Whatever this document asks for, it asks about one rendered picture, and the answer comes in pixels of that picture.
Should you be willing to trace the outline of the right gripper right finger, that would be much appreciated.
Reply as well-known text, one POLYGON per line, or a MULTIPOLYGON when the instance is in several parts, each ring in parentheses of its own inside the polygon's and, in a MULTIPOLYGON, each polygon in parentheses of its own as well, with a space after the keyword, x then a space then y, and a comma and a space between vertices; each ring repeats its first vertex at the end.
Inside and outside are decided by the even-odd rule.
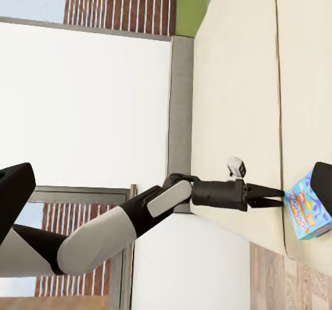
POLYGON ((317 162, 312 171, 310 186, 332 218, 332 165, 317 162))

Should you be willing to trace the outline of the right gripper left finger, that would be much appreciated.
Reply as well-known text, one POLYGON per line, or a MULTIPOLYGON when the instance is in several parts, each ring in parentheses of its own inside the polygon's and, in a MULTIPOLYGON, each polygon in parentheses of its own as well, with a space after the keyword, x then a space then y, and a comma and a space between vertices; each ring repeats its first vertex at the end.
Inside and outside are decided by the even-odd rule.
POLYGON ((29 162, 0 170, 0 245, 36 188, 29 162))

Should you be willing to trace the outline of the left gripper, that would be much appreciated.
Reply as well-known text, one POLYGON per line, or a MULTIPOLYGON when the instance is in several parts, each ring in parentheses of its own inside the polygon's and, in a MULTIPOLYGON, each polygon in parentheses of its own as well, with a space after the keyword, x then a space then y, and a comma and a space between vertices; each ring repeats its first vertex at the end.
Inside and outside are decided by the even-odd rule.
POLYGON ((284 191, 253 183, 245 183, 243 179, 234 182, 212 181, 207 191, 207 199, 212 208, 224 208, 248 211, 251 208, 283 207, 284 191))

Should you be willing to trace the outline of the board game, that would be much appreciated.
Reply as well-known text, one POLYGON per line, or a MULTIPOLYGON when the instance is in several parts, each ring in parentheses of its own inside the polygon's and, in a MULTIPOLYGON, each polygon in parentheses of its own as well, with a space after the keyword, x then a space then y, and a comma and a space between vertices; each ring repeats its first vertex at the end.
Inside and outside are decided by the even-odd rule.
POLYGON ((312 170, 284 194, 297 238, 312 238, 332 228, 332 218, 310 186, 312 170))

